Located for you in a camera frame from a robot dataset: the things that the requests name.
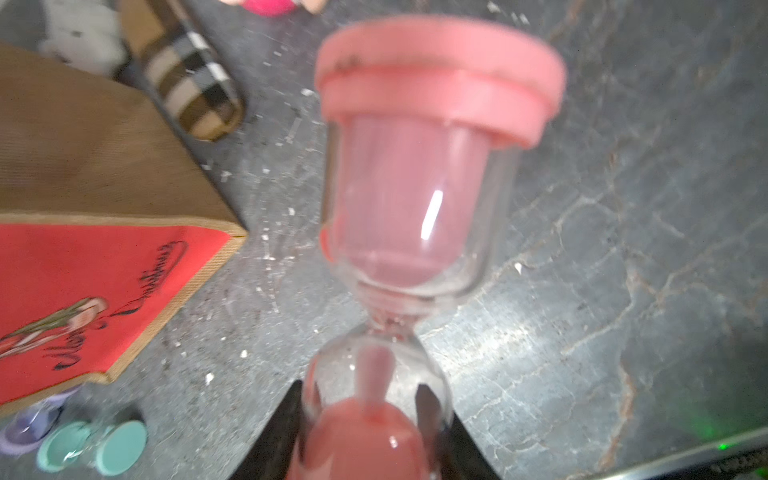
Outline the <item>purple hourglass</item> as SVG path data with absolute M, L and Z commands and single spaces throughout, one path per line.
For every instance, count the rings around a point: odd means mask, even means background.
M 19 412 L 1 429 L 1 454 L 21 456 L 35 451 L 57 424 L 66 401 L 80 389 L 65 390 Z

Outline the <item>red burlap canvas bag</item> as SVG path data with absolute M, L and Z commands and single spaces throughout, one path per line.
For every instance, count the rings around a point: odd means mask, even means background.
M 1 48 L 1 411 L 114 381 L 246 230 L 153 102 Z

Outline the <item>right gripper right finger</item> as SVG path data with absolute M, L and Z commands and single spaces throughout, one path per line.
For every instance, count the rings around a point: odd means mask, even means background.
M 415 395 L 417 427 L 421 434 L 431 479 L 500 480 L 460 419 L 443 417 L 442 404 L 426 384 Z

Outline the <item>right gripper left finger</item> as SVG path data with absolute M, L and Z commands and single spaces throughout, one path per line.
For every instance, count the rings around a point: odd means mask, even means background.
M 301 420 L 301 380 L 294 381 L 229 480 L 285 480 L 290 477 Z

